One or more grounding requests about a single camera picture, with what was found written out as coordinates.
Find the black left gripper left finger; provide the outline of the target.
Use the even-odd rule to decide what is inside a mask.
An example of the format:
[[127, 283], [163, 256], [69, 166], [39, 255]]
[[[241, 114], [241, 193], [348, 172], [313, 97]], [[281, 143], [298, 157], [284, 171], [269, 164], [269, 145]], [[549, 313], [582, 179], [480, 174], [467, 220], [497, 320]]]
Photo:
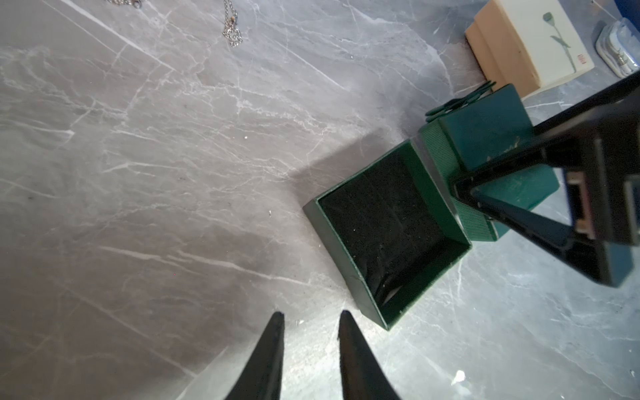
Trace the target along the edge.
[[275, 312], [226, 399], [278, 400], [282, 391], [284, 314]]

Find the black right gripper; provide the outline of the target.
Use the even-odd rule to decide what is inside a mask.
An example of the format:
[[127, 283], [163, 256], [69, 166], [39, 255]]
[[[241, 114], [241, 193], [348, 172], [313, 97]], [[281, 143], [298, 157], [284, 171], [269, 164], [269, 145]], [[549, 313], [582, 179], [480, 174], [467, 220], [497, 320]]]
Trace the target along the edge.
[[[508, 226], [595, 283], [617, 288], [635, 269], [639, 243], [639, 75], [535, 126], [533, 141], [453, 181], [456, 199]], [[480, 192], [537, 165], [561, 168], [570, 224]]]

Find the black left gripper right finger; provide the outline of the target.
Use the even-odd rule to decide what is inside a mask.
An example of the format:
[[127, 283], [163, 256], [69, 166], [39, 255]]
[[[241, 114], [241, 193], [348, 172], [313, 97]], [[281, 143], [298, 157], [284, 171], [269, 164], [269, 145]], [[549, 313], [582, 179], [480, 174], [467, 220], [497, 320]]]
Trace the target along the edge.
[[341, 312], [338, 340], [344, 399], [399, 399], [348, 310]]

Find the green jewelry box base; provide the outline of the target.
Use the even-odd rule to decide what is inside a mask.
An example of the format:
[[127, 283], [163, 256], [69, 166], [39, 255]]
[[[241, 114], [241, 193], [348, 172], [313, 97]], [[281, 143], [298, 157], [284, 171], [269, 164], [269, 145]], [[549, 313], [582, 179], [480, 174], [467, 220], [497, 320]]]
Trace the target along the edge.
[[425, 161], [406, 140], [303, 206], [359, 310], [385, 330], [472, 248]]

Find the green booklet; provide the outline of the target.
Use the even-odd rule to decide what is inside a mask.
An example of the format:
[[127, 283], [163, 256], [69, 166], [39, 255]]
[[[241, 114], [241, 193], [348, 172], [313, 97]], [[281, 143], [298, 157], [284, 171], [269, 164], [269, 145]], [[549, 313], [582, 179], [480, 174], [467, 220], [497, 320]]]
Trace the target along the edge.
[[[531, 120], [516, 88], [485, 83], [426, 113], [418, 131], [448, 188], [455, 178], [530, 142]], [[532, 210], [559, 189], [553, 169], [537, 165], [481, 186], [480, 192]]]

